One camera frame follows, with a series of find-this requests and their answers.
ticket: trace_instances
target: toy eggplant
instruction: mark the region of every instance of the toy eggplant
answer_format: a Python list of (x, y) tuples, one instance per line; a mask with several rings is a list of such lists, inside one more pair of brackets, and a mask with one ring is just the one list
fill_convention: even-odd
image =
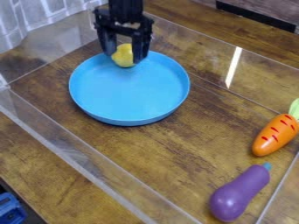
[(261, 129), (252, 145), (252, 152), (263, 157), (277, 151), (299, 132), (299, 99), (292, 102), (288, 114), (277, 115)]
[(209, 210), (224, 222), (233, 221), (245, 211), (249, 201), (269, 182), (271, 164), (255, 164), (209, 197)]

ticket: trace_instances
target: blue plate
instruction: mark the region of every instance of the blue plate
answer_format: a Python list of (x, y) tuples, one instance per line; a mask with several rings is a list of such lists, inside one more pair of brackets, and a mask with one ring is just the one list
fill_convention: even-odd
[(80, 108), (103, 123), (120, 126), (165, 118), (185, 100), (189, 86), (180, 64), (157, 52), (129, 68), (116, 66), (101, 53), (69, 77), (69, 94)]

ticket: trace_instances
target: yellow ball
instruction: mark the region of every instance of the yellow ball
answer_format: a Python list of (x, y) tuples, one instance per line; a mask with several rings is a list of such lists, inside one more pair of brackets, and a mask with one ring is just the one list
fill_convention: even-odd
[(111, 56), (112, 60), (120, 67), (132, 67), (133, 63), (133, 52), (132, 45), (123, 44), (116, 48), (116, 52)]

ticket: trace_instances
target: wooden table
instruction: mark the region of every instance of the wooden table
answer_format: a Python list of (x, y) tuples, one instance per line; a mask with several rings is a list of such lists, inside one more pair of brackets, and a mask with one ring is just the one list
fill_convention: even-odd
[[(147, 1), (145, 11), (289, 66), (299, 66), (297, 36), (284, 31), (279, 31), (241, 17), (216, 11), (192, 1)], [(167, 32), (164, 29), (157, 29), (157, 38), (167, 35)], [(221, 145), (224, 143), (221, 138), (224, 137), (223, 133), (227, 131), (224, 129), (216, 129), (216, 124), (212, 121), (228, 123), (225, 126), (229, 128), (228, 137), (233, 135), (243, 137), (240, 134), (244, 131), (243, 127), (233, 125), (233, 123), (241, 123), (239, 120), (241, 118), (244, 119), (243, 123), (247, 125), (247, 137), (235, 142), (236, 149), (233, 151), (237, 153), (239, 147), (241, 148), (248, 144), (249, 139), (256, 134), (257, 128), (263, 126), (263, 123), (257, 124), (257, 119), (263, 118), (263, 121), (265, 121), (267, 118), (271, 118), (276, 114), (276, 111), (287, 109), (291, 93), (288, 94), (285, 91), (285, 94), (281, 96), (271, 89), (275, 86), (264, 87), (265, 91), (273, 94), (273, 97), (285, 98), (287, 101), (263, 101), (263, 97), (252, 93), (251, 96), (256, 101), (263, 102), (263, 105), (273, 105), (273, 110), (261, 107), (251, 100), (239, 97), (229, 91), (224, 91), (221, 87), (212, 84), (212, 82), (217, 81), (219, 85), (223, 84), (220, 82), (220, 69), (229, 62), (229, 56), (225, 58), (225, 53), (233, 53), (231, 46), (225, 46), (224, 52), (219, 53), (219, 57), (227, 59), (223, 60), (227, 62), (220, 62), (220, 65), (216, 67), (217, 69), (213, 70), (215, 73), (211, 73), (213, 69), (212, 65), (204, 64), (204, 60), (200, 67), (205, 67), (207, 70), (204, 71), (196, 67), (196, 62), (201, 60), (201, 56), (196, 54), (196, 51), (207, 45), (213, 45), (219, 42), (212, 42), (213, 40), (211, 41), (209, 38), (205, 40), (200, 38), (203, 42), (188, 45), (191, 42), (188, 42), (189, 40), (187, 38), (180, 38), (181, 42), (177, 38), (169, 38), (167, 40), (159, 38), (159, 40), (161, 42), (155, 42), (153, 48), (165, 53), (176, 51), (179, 55), (177, 60), (185, 69), (203, 77), (203, 79), (191, 78), (195, 85), (204, 87), (204, 89), (195, 88), (196, 91), (201, 91), (201, 94), (207, 94), (208, 91), (208, 93), (215, 93), (216, 96), (208, 94), (204, 101), (199, 103), (201, 101), (199, 93), (191, 92), (189, 100), (185, 102), (184, 108), (179, 109), (167, 120), (157, 124), (136, 129), (113, 128), (95, 122), (75, 107), (67, 91), (68, 77), (76, 65), (100, 52), (97, 41), (91, 42), (79, 50), (53, 61), (48, 66), (30, 73), (30, 75), (12, 82), (10, 88), (55, 121), (79, 135), (84, 141), (96, 149), (101, 149), (101, 152), (133, 173), (135, 176), (141, 178), (153, 189), (159, 190), (167, 197), (169, 196), (176, 204), (181, 204), (183, 208), (203, 223), (219, 223), (211, 217), (207, 203), (204, 202), (212, 190), (236, 177), (249, 164), (256, 162), (261, 163), (265, 160), (271, 160), (271, 162), (279, 164), (280, 158), (284, 158), (280, 165), (273, 169), (273, 181), (271, 185), (253, 200), (255, 204), (248, 208), (245, 215), (237, 220), (237, 223), (251, 223), (257, 219), (267, 200), (276, 189), (277, 182), (295, 157), (296, 150), (292, 147), (297, 144), (297, 141), (285, 147), (285, 150), (259, 160), (253, 157), (251, 158), (249, 153), (245, 153), (247, 160), (244, 161), (235, 161), (232, 155), (228, 154), (231, 151), (228, 153), (223, 151), (221, 153), (213, 154), (207, 151), (197, 155), (197, 147), (207, 145), (208, 148), (217, 151), (225, 149), (225, 144)], [(10, 51), (9, 54), (1, 56), (2, 60), (17, 57), (18, 52), (20, 49)], [(247, 66), (249, 67), (249, 63), (257, 65), (251, 65), (251, 69), (253, 69), (251, 70), (252, 73), (259, 74), (260, 71), (265, 71), (272, 66), (272, 62), (268, 62), (268, 60), (261, 61), (263, 58), (255, 60), (249, 53), (245, 56)], [(43, 63), (39, 59), (22, 57), (18, 58), (18, 61), (28, 66)], [(292, 73), (285, 77), (283, 74), (281, 76), (273, 75), (271, 76), (273, 78), (271, 83), (275, 83), (273, 85), (277, 86), (280, 83), (281, 85), (291, 85), (289, 82), (293, 76), (295, 74)], [(243, 81), (248, 85), (255, 85), (255, 88), (259, 88), (263, 75), (260, 76), (260, 83), (249, 83), (249, 77), (244, 77), (244, 80), (239, 82), (243, 83)], [(241, 85), (236, 85), (232, 91), (243, 91), (241, 93), (245, 93), (245, 90), (241, 88)], [(248, 114), (248, 111), (243, 107), (255, 111), (255, 114), (260, 116), (253, 117), (253, 114)], [(195, 123), (196, 116), (207, 116), (204, 123), (209, 125), (204, 133), (201, 132), (201, 124)], [(0, 121), (1, 178), (49, 223), (141, 223), (2, 114), (0, 115)], [(233, 167), (237, 170), (229, 169), (231, 163), (236, 163)], [(217, 169), (221, 169), (225, 175), (211, 180), (212, 185), (207, 185), (201, 189), (204, 194), (196, 195), (192, 188), (197, 181), (203, 177), (212, 179), (211, 174)], [(172, 192), (168, 191), (168, 181), (172, 181), (173, 184)], [(192, 203), (188, 194), (199, 197), (199, 206)], [(277, 214), (275, 218), (277, 217), (281, 220), (284, 219), (283, 215), (280, 217)]]

